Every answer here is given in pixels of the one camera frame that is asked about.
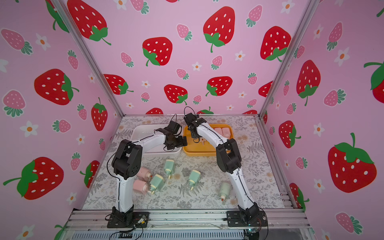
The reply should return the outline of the yellow plastic storage box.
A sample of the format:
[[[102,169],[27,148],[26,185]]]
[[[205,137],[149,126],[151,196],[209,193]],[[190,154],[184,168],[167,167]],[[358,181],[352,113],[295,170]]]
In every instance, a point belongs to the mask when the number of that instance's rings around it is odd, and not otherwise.
[[[235,138],[233,129],[228,124],[210,124],[214,128],[230,128],[232,133],[232,138]],[[216,156],[216,148],[214,148],[209,142],[205,142],[204,145],[199,141],[198,143],[194,142],[194,139],[191,137],[191,132],[188,130],[188,127],[184,127],[183,136],[187,137],[188,145],[183,147],[183,151],[190,157],[214,157]]]

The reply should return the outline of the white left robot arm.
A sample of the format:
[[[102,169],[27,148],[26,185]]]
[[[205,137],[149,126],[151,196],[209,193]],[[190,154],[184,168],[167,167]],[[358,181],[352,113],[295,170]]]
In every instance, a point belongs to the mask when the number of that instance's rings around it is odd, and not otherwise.
[[[115,208],[120,213],[125,214],[133,209],[133,185],[141,168],[143,154],[158,146],[168,151],[185,147],[187,139],[181,135],[181,128],[180,124],[170,121],[168,126],[153,130],[147,137],[120,142],[112,160],[112,176],[117,179]]]

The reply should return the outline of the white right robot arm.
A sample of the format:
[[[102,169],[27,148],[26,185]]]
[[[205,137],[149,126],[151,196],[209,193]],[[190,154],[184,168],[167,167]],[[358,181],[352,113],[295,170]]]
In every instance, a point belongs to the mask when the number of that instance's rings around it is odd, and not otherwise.
[[[260,209],[247,188],[242,171],[242,157],[236,140],[219,135],[205,119],[193,113],[186,114],[184,120],[193,139],[204,138],[216,149],[217,165],[230,178],[240,212],[248,218],[255,217]]]

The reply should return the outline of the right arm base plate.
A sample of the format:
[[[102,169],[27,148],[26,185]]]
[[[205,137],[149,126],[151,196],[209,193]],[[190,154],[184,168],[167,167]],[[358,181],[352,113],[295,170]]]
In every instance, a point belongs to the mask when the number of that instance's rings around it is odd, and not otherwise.
[[[251,227],[260,228],[268,226],[266,213],[261,210],[257,203],[253,203],[250,208],[238,211],[227,211],[227,223],[229,227]]]

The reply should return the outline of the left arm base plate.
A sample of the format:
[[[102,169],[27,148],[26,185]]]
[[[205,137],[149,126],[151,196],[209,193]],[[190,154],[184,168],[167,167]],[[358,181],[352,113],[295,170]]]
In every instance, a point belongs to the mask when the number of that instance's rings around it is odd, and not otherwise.
[[[125,213],[120,212],[116,207],[113,207],[112,213],[107,219],[107,228],[146,228],[149,216],[149,212],[135,212],[133,207]]]

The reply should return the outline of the white plastic storage box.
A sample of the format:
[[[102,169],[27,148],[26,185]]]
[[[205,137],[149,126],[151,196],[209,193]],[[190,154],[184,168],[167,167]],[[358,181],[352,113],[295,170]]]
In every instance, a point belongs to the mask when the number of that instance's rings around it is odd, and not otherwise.
[[[182,148],[168,150],[165,145],[166,136],[157,129],[164,129],[168,124],[140,125],[132,133],[131,141],[143,147],[143,156],[177,156]]]

